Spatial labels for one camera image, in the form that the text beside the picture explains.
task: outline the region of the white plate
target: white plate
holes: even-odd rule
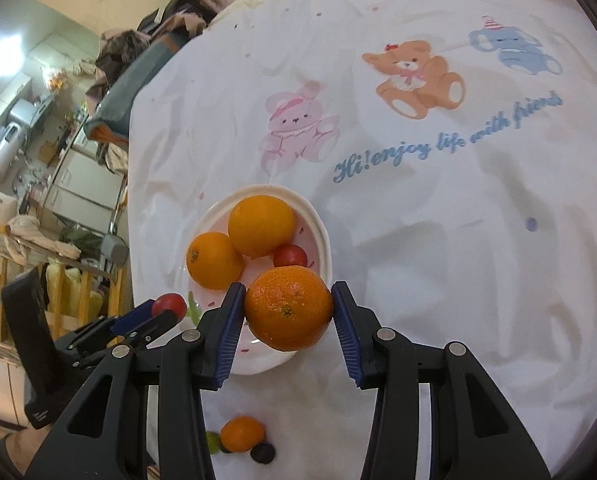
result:
[[[308,200],[286,187],[271,186],[269,184],[243,187],[243,189],[211,206],[198,221],[193,239],[208,231],[227,233],[227,221],[234,206],[243,198],[254,195],[269,195],[280,198],[294,210],[296,214],[296,232],[294,233],[293,243],[303,248],[307,253],[310,268],[318,272],[323,282],[331,287],[333,274],[331,269],[331,247],[329,246],[329,235],[325,225]],[[249,286],[261,272],[274,266],[270,256],[254,260],[247,256],[244,257],[246,266],[240,282],[245,286]],[[189,290],[194,293],[194,299],[203,312],[210,308],[219,307],[225,297],[225,292],[203,288],[191,278],[189,278]],[[259,374],[283,364],[295,353],[279,352],[268,347],[265,343],[256,339],[245,324],[236,348],[232,373],[236,375]]]

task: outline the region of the red cherry tomato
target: red cherry tomato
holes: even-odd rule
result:
[[[307,267],[307,254],[297,245],[281,245],[274,253],[274,267],[287,267],[290,265]]]
[[[163,294],[160,298],[154,301],[154,304],[152,305],[152,316],[158,316],[165,310],[173,311],[173,313],[176,314],[177,321],[181,322],[185,317],[185,314],[187,314],[187,303],[185,303],[185,300],[183,300],[183,297],[180,294],[169,292],[168,294]]]

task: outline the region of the white bedsheet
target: white bedsheet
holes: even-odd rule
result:
[[[505,50],[483,52],[498,39]],[[379,70],[386,54],[401,61],[402,93],[385,86],[396,81]],[[426,117],[390,107],[412,115],[406,102]],[[288,137],[282,120],[294,119],[301,133]],[[597,33],[574,0],[269,0],[186,45],[137,96],[130,135],[137,303],[186,295],[184,254],[214,202],[282,184],[323,218],[334,278],[414,342],[464,341],[551,470],[589,429]],[[296,160],[274,146],[290,137]],[[374,394],[347,377],[333,327],[203,400],[209,430],[248,413],[278,449],[269,466],[214,457],[219,480],[360,476]],[[152,453],[155,405],[152,395]],[[425,409],[421,420],[426,478]]]

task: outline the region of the orange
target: orange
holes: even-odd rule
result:
[[[332,315],[327,285],[302,266],[266,270],[245,294],[245,317],[252,333],[280,351],[317,343]]]
[[[251,416],[240,415],[220,430],[220,442],[232,453],[244,453],[265,440],[265,426]]]
[[[236,250],[252,258],[267,256],[290,243],[295,229],[293,209],[280,198],[267,195],[243,198],[232,209],[227,225]]]
[[[187,249],[187,270],[198,285],[227,290],[238,281],[245,263],[225,233],[203,233]]]

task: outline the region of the teddy bear print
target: teddy bear print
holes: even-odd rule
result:
[[[469,33],[469,43],[479,52],[499,50],[499,60],[505,66],[531,75],[539,72],[563,73],[561,64],[544,54],[543,44],[518,27],[503,27],[491,16],[483,16],[485,26]]]
[[[465,99],[465,81],[447,71],[447,61],[431,55],[427,41],[388,44],[382,54],[363,54],[363,60],[389,79],[376,88],[400,115],[424,119],[431,108],[453,110]]]
[[[287,171],[299,157],[320,162],[335,146],[341,135],[339,118],[323,118],[323,105],[315,99],[320,89],[309,81],[297,93],[280,92],[265,101],[272,116],[270,132],[261,142],[261,166],[268,175]]]

